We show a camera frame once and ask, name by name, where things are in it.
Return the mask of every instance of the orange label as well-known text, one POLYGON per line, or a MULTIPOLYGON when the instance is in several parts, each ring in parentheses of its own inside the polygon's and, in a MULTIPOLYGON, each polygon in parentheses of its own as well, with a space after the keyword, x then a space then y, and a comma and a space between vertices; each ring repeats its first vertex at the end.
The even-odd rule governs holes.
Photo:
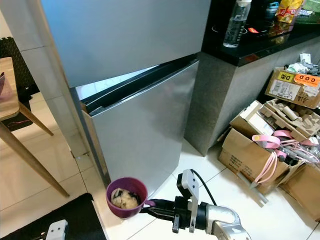
POLYGON ((318 83, 320 82, 320 77, 305 74, 297 74, 295 75, 294 81, 299 84, 317 87, 318 83))

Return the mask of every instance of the silver refrigerator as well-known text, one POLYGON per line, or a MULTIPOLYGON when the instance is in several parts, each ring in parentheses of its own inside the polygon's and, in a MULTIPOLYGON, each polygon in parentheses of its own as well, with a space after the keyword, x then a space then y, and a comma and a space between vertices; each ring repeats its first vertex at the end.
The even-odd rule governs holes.
POLYGON ((105 184, 131 176, 152 194, 177 167, 210 2, 41 1, 105 184), (76 87, 150 67, 77 96, 76 87))

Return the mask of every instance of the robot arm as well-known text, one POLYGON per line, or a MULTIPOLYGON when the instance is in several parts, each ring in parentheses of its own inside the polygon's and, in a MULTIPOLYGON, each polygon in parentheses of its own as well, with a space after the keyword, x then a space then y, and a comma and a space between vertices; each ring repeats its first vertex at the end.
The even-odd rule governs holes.
POLYGON ((141 213, 173 222, 174 233, 186 228, 193 233, 196 228, 219 240, 251 240, 235 211, 205 202, 198 205, 199 185, 192 170, 179 174, 176 185, 182 196, 176 196, 175 201, 152 199, 155 206, 145 207, 141 213))

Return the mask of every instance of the food in bowl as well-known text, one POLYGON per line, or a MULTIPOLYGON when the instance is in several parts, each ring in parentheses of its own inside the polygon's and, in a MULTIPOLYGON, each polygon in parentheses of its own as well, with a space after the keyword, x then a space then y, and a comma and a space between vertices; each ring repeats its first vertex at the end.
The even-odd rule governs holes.
POLYGON ((121 209, 134 209, 140 204, 139 196, 123 188, 116 188, 111 193, 110 201, 113 205, 121 209))

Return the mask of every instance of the snack bag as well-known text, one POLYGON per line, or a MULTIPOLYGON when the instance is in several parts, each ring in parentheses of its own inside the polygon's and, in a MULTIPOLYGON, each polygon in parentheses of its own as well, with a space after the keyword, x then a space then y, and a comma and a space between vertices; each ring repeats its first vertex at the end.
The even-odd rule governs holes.
POLYGON ((303 1, 304 0, 282 0, 275 14, 277 20, 290 24, 303 1))

